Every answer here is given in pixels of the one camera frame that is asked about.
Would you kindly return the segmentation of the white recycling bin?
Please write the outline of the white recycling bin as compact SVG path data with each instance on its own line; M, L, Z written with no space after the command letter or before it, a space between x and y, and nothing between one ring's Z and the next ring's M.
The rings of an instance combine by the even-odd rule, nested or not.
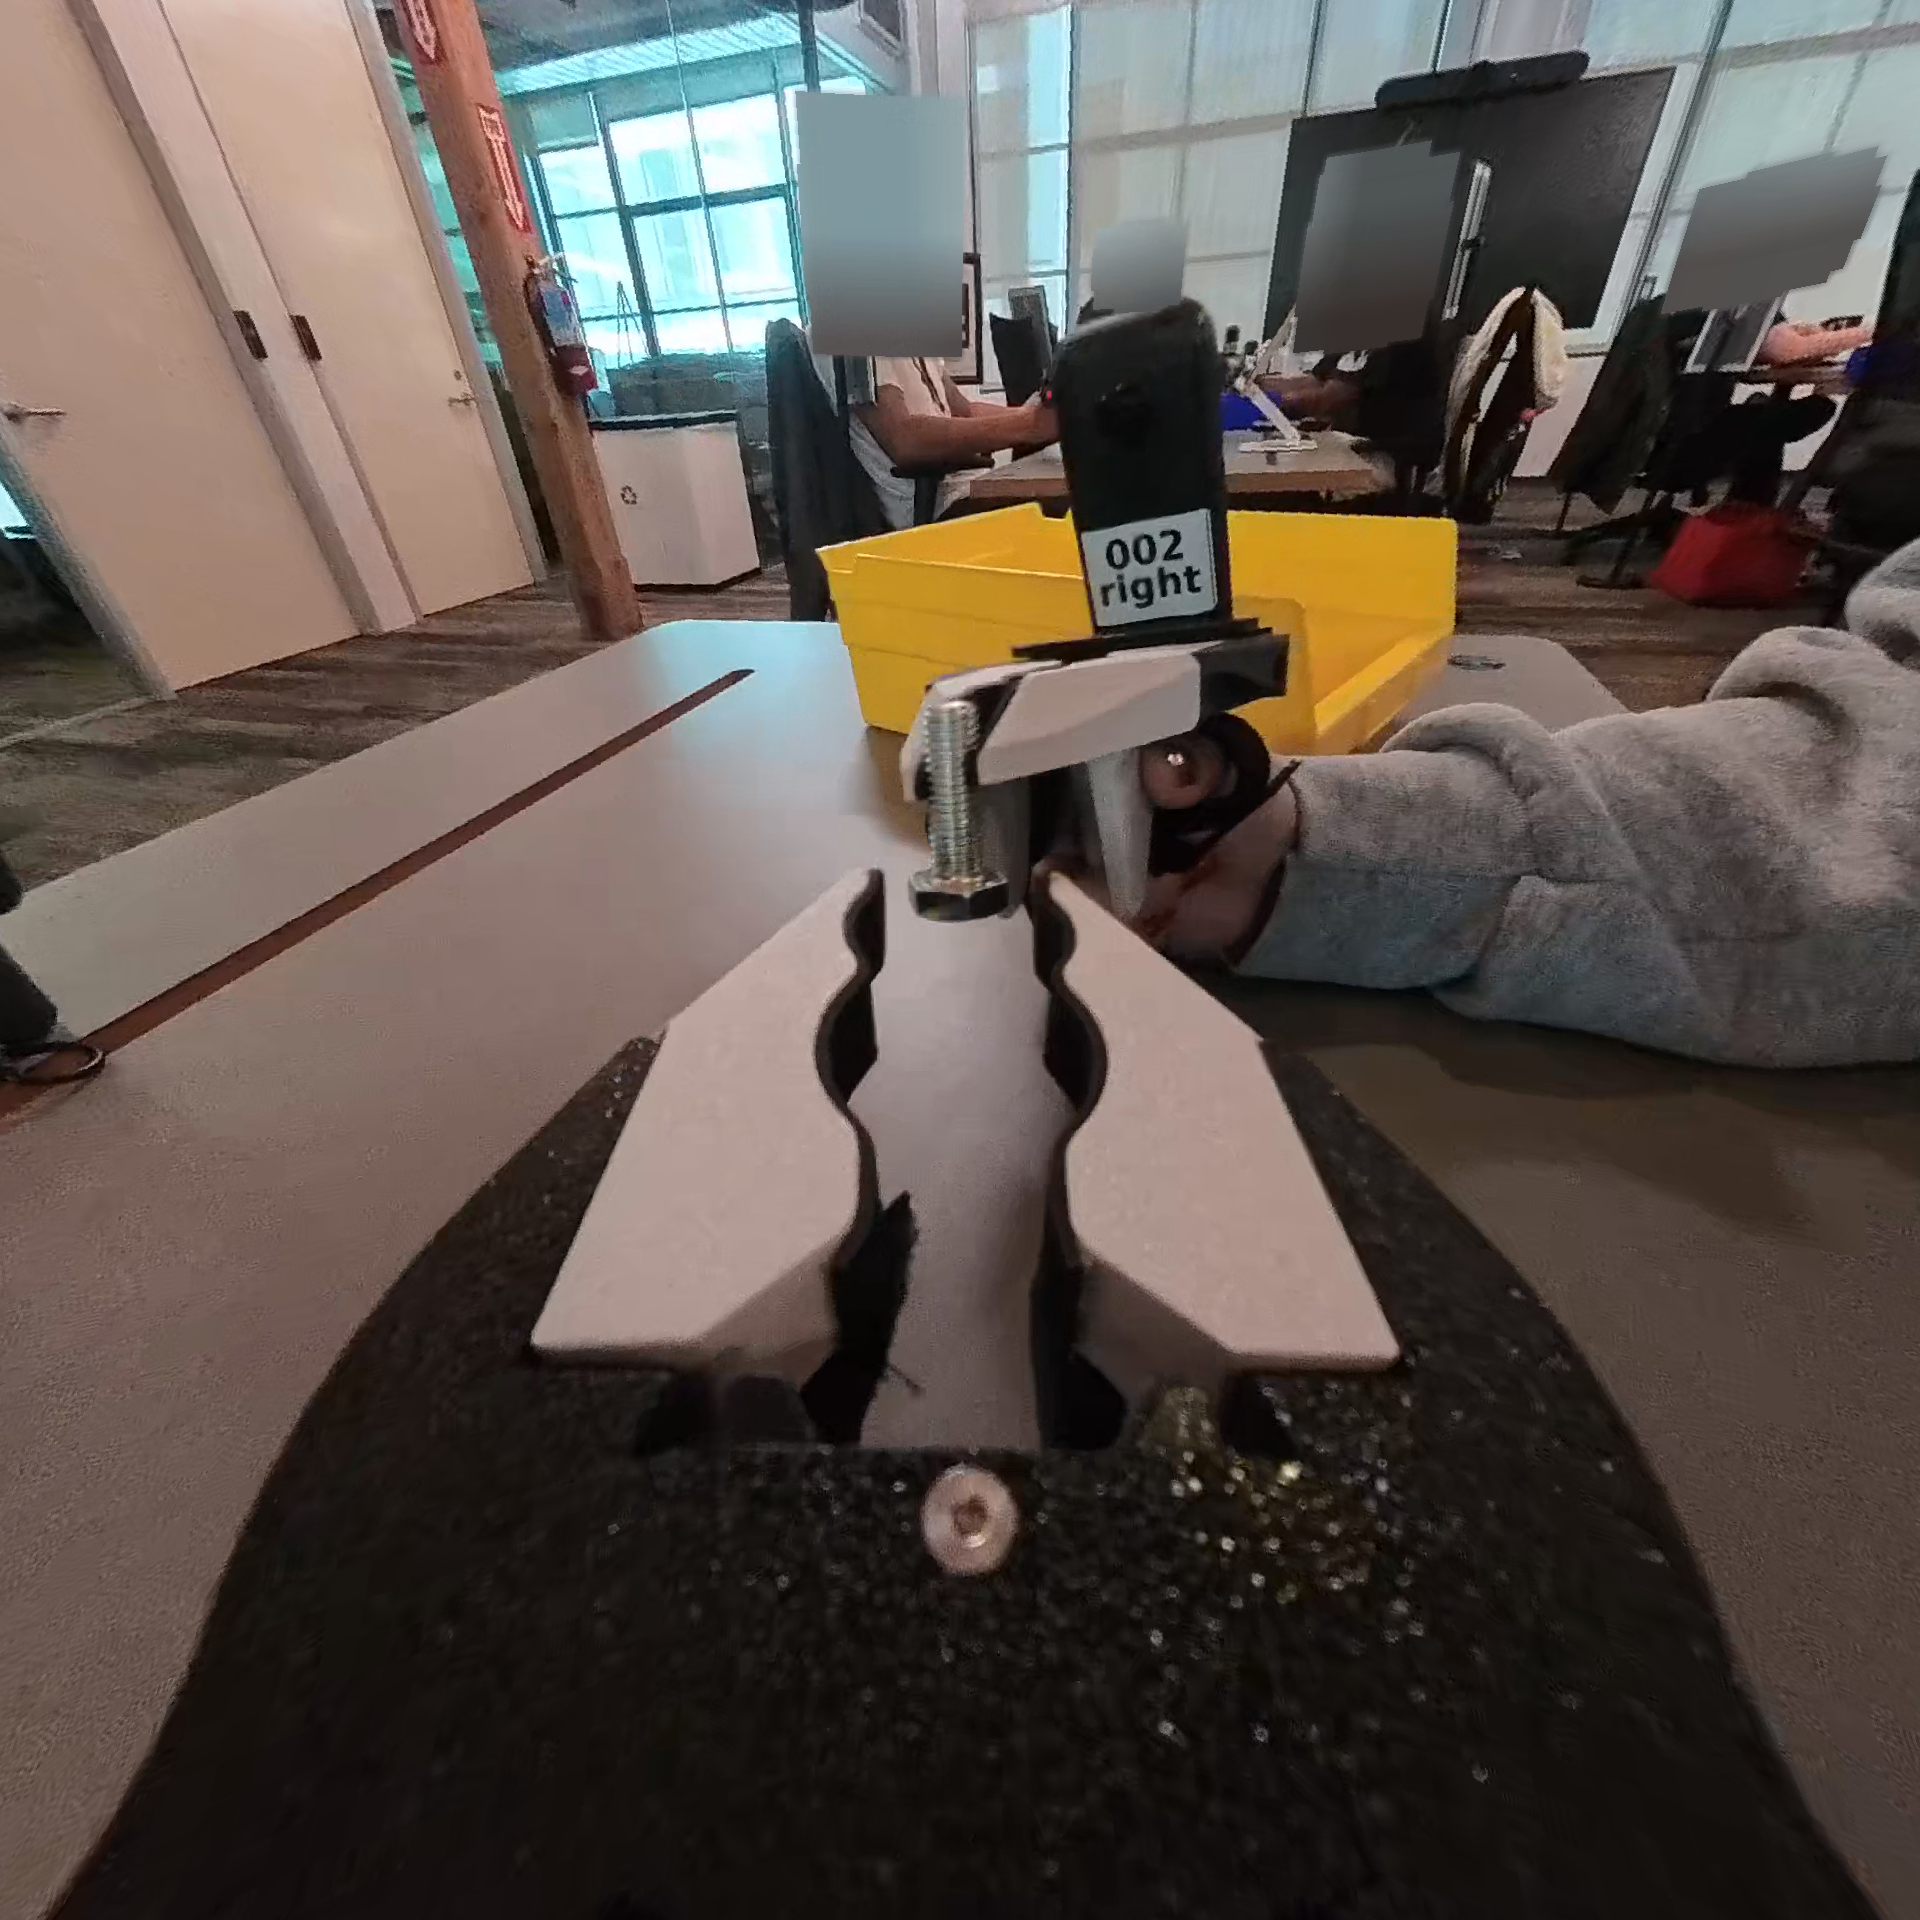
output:
M708 590L762 572L735 411L609 415L591 432L635 588Z

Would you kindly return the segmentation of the black jacket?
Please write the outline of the black jacket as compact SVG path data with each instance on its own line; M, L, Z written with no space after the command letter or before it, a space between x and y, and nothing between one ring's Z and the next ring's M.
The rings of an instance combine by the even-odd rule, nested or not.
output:
M1660 295L1639 299L1600 358L1588 396L1552 457L1564 496L1611 509L1642 476L1673 396L1673 335Z

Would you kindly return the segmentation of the person's right hand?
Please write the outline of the person's right hand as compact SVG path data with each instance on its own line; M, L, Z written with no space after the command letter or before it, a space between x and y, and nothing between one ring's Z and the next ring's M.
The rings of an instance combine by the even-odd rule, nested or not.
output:
M1135 933L1183 963L1235 965L1274 912L1298 833L1294 765L1259 777L1201 734L1140 753L1140 785L1155 831L1185 867L1150 873Z

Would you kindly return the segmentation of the person's right forearm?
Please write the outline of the person's right forearm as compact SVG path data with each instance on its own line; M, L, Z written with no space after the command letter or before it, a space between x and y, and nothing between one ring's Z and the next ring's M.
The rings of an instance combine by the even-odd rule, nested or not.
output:
M1690 705L1430 712L1304 759L1242 974L1432 991L1710 1065L1918 1056L1918 545Z

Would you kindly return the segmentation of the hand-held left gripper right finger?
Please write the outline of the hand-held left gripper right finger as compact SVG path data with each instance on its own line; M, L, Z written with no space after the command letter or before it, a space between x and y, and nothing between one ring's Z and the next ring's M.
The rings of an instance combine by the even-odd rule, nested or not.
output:
M1066 875L1031 908L1072 1129L1070 1347L1122 1393L1401 1359L1254 1025Z

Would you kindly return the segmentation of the large yellow plastic bin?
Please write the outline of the large yellow plastic bin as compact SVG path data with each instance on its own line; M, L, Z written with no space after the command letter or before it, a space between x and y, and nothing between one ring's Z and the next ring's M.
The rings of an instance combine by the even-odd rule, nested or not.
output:
M1239 715L1279 756L1377 744L1449 656L1452 518L1231 512L1235 609L1287 635L1287 685ZM1092 632L1072 521L1024 502L823 550L870 727L910 728L928 684Z

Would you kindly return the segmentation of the red fire extinguisher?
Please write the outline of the red fire extinguisher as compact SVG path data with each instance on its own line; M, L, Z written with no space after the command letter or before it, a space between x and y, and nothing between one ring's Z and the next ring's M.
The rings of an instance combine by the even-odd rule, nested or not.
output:
M547 367L563 396L585 400L599 385L578 303L552 256L527 262L523 301Z

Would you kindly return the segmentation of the red bag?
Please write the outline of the red bag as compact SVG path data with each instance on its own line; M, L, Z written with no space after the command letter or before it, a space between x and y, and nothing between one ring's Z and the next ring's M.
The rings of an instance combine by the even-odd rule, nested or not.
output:
M1691 607L1780 607L1803 581L1818 534L1796 517L1723 500L1683 517L1647 588Z

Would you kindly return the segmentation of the large black screen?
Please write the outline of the large black screen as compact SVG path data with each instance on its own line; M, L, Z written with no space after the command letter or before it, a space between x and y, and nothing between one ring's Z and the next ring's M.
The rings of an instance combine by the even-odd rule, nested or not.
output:
M1588 77L1582 55L1544 55L1387 79L1369 107L1298 118L1287 137L1263 335L1274 339L1297 303L1329 161L1399 143L1456 157L1452 248L1473 185L1484 181L1455 327L1475 328L1524 285L1547 295L1561 321L1593 324L1671 92L1671 67Z

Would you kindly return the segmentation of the black office chair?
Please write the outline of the black office chair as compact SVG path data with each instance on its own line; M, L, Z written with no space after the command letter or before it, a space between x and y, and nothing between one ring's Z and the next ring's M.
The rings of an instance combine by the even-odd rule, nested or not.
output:
M772 320L763 339L767 413L775 527L779 534L788 615L828 622L832 590L823 549L894 531L880 496L854 452L849 421L814 363L807 333Z

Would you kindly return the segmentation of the wooden office desk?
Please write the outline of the wooden office desk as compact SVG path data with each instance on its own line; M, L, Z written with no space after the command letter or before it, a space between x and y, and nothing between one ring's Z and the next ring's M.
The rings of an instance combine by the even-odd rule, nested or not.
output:
M971 481L967 512L1031 502L1054 517L1079 512L1088 531L1129 512L1345 512L1352 500L1387 496L1393 473L1337 432L1187 436L1155 448L1084 436L976 471Z

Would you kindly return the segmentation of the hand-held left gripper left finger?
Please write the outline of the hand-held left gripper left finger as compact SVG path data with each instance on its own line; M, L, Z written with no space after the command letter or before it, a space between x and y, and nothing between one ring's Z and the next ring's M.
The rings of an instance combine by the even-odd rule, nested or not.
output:
M542 1359L883 1375L910 1228L850 1101L878 1061L886 884L850 869L663 1029L534 1327Z

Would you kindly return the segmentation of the steel hex bolt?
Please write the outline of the steel hex bolt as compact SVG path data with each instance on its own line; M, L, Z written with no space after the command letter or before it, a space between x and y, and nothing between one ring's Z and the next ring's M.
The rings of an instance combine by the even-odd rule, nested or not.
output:
M927 859L905 893L924 921L998 921L1018 888L999 849L995 805L976 780L982 708L960 692L930 692L902 752L904 796L922 805Z

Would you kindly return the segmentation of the white jacket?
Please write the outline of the white jacket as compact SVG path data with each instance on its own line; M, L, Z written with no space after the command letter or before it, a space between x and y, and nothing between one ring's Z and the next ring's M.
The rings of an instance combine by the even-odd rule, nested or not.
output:
M1492 518L1532 424L1561 400L1569 375L1569 327L1532 283L1503 295L1459 348L1442 446L1442 497L1456 523Z

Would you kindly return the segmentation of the white door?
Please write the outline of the white door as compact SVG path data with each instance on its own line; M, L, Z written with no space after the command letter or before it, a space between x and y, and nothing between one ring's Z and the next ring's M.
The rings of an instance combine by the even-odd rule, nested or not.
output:
M356 635L71 4L2 7L4 484L155 689Z
M353 7L163 12L415 613L527 588L518 509Z

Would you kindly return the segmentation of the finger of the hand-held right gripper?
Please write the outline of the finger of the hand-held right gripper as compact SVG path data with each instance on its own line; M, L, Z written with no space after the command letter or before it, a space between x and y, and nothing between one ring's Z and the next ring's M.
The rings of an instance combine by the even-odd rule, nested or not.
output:
M1019 902L1067 844L1110 909L1129 921L1147 893L1152 806L1140 756L1202 720L1198 649L1129 649L976 671L982 845Z
M1019 759L1023 728L1028 728L1028 721L1018 721L1014 712L1023 700L1023 685L1047 671L1049 661L1014 661L928 684L899 753L902 798L922 806L930 801L928 721L938 708L966 703L976 720L971 759L967 759L971 785L998 808L1031 808L1034 781L1043 774Z

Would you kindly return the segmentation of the wooden column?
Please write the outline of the wooden column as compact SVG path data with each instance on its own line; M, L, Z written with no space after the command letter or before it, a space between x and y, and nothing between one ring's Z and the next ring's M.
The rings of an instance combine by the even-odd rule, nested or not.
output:
M583 400L547 367L522 281L552 256L473 3L395 3L417 88L459 216L583 630L614 641L640 630L640 600L617 543Z

